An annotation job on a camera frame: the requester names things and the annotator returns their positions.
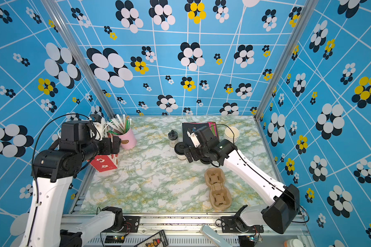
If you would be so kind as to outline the white paper coffee cup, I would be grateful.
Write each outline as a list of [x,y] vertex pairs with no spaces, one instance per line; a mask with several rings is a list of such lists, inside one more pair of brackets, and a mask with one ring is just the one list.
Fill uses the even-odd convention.
[[176,154],[176,156],[180,161],[186,161],[187,160],[187,157],[184,154]]

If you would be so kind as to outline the black plastic cup lid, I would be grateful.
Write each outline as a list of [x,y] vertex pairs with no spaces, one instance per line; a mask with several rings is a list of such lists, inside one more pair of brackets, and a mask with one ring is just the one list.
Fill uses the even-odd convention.
[[175,145],[174,150],[177,155],[185,155],[185,150],[188,148],[188,145],[184,142],[179,142]]

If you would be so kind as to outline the red white paper gift bag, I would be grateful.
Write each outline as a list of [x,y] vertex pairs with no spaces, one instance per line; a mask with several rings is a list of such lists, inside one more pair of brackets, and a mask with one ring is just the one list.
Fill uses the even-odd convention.
[[[112,143],[112,134],[104,130],[103,123],[94,123],[101,137],[108,138],[110,144]],[[118,157],[119,154],[107,154],[97,155],[92,161],[91,166],[94,167],[98,172],[111,171],[118,168]]]

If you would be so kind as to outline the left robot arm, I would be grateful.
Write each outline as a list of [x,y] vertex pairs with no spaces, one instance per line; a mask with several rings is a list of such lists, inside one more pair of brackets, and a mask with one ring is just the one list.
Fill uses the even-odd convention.
[[68,189],[77,174],[98,155],[118,154],[120,139],[104,134],[105,120],[64,122],[61,137],[32,159],[33,199],[22,247],[82,247],[105,230],[119,232],[125,225],[122,209],[105,207],[70,230],[61,228]]

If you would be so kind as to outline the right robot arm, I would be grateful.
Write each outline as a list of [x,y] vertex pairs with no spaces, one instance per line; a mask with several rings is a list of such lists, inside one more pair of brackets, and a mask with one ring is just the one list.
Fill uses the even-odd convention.
[[236,212],[234,219],[238,231],[246,233],[255,225],[267,225],[276,233],[284,234],[301,207],[298,188],[270,177],[248,160],[233,142],[220,141],[209,127],[188,129],[187,136],[192,142],[185,150],[190,163],[201,158],[218,162],[238,175],[265,202],[260,210],[246,205]]

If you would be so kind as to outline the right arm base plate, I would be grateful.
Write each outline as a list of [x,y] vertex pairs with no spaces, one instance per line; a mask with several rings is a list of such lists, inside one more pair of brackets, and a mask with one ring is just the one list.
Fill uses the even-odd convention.
[[246,226],[242,225],[240,221],[236,220],[234,216],[222,216],[220,218],[221,229],[223,233],[248,233],[248,234],[262,234],[264,228],[262,225]]

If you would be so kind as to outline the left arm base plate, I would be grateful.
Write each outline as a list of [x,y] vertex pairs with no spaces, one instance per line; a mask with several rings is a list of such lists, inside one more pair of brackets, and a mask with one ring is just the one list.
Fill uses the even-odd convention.
[[140,226],[140,216],[124,216],[123,225],[115,226],[114,229],[106,229],[103,233],[137,233]]

